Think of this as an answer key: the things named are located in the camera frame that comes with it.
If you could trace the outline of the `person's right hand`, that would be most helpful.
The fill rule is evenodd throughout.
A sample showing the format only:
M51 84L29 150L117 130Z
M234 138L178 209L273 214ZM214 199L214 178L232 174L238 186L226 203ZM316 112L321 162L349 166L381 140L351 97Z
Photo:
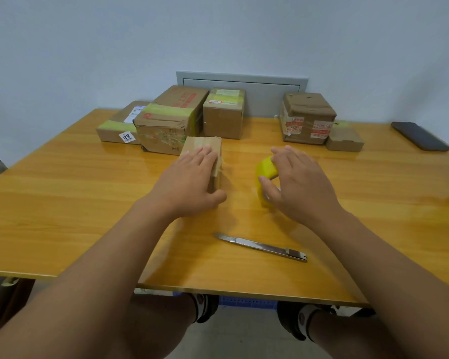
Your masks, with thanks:
M278 170L282 203L276 207L288 218L315 229L344 213L335 190L320 165L289 145L271 149Z

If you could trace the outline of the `person's left hand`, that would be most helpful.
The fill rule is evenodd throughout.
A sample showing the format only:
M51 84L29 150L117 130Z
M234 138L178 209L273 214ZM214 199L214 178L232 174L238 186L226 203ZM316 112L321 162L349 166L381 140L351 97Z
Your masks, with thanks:
M158 181L145 196L144 201L152 208L169 219L177 219L192 216L205 209L204 196L207 192L211 173L205 173L193 167L193 157L190 161L190 169L183 176L177 175L177 161L173 162L159 177ZM213 151L213 163L217 158Z

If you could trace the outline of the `small taped cardboard box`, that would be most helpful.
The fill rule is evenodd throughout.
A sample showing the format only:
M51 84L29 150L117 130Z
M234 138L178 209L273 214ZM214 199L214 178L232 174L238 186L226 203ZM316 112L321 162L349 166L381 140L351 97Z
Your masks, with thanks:
M186 137L186 140L184 142L184 146L181 150L180 156L184 155L185 153L189 152L192 153L195 151L198 147L205 147L206 145L209 145L212 149L212 151L216 151L217 158L214 162L214 165L211 169L210 179L208 183L207 192L208 193L214 193L216 190L220 189L221 185L221 175L222 175L222 139L220 137L192 137L188 136Z

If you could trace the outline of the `yellow tape roll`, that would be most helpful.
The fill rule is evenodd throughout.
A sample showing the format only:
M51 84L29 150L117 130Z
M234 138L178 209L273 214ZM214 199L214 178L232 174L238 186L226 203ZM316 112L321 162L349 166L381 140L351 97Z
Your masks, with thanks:
M260 176L265 176L270 181L276 180L273 184L278 190L281 190L278 170L275 164L271 161L271 156L266 157L257 165L255 175L257 198L263 208L272 209L273 204L269 200L269 197L263 192L262 185L259 180Z

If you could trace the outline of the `person's right forearm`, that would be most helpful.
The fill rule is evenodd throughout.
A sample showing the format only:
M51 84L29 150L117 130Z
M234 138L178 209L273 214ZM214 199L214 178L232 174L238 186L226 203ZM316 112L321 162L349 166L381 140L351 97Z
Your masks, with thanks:
M449 285L343 209L310 229L340 261L409 358L449 359Z

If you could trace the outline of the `person's left forearm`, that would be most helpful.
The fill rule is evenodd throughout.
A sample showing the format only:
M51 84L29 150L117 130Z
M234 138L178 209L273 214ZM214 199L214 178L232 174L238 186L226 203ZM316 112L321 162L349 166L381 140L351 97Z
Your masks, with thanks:
M0 329L0 359L87 359L107 350L164 230L167 203L138 200Z

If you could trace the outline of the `large box with green tape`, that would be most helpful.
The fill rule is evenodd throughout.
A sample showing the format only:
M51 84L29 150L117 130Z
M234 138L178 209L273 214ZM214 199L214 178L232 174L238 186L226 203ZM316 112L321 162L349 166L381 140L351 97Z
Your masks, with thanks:
M187 137L203 130L203 105L209 90L173 85L133 120L144 152L179 156Z

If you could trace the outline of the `cardboard box with green label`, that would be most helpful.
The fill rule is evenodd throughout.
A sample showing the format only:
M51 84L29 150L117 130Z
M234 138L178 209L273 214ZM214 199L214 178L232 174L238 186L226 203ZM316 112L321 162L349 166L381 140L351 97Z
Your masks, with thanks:
M245 90L213 88L203 104L203 133L206 137L241 139Z

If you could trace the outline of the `silver utility knife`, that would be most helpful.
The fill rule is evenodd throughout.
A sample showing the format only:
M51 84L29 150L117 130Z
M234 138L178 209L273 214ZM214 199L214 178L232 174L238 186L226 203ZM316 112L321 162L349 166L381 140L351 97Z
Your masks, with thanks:
M307 262L307 256L305 253L291 249L291 248L282 248L275 247L264 243L259 243L256 241L248 240L241 237L234 237L225 235L222 233L213 233L214 237L220 239L222 241L226 241L235 245L239 245L242 247L248 247L252 249L256 249L258 251L263 251L266 253L278 255L288 259L294 259L300 262Z

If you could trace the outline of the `cardboard box with red labels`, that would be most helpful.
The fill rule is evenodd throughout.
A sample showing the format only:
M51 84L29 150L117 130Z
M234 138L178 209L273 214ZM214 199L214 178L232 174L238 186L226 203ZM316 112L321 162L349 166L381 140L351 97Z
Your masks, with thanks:
M323 145L336 116L321 94L287 92L279 114L282 139L287 143Z

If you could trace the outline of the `small flat cardboard box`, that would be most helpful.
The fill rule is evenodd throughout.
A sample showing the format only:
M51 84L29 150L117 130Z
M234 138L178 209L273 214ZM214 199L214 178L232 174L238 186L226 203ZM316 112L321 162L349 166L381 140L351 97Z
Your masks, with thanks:
M330 151L360 152L364 140L348 121L336 120L326 139L325 146Z

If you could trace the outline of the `black and white shoe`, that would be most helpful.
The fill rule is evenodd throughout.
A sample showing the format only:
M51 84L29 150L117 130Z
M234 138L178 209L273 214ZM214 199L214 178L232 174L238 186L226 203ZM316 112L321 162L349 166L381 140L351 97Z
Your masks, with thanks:
M317 312L336 315L335 310L330 305L288 301L278 301L276 312L281 325L294 338L299 341L309 339L312 342L309 326L313 316Z
M196 317L194 323L202 324L208 321L216 313L220 302L220 296L201 293L187 293L187 295L191 297L195 307Z

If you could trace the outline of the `blue plastic crate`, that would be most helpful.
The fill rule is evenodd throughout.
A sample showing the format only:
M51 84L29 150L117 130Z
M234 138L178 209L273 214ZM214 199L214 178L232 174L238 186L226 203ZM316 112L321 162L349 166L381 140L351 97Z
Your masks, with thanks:
M243 308L255 308L266 310L276 310L278 304L277 300L244 298L244 297L223 296L223 295L220 295L218 297L217 302L218 306L243 307Z

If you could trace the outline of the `person's left leg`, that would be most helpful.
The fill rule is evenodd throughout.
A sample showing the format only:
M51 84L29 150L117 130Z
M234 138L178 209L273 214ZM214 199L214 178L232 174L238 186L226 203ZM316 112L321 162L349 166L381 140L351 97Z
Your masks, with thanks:
M196 319L194 300L133 294L106 359L164 359Z

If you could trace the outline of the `person's leg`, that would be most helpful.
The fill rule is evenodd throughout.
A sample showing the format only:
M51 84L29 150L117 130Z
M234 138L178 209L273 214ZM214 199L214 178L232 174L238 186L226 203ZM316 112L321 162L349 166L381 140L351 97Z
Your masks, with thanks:
M333 359L409 359L377 318L317 311L310 319L307 332Z
M196 319L194 300L133 294L106 359L164 359Z

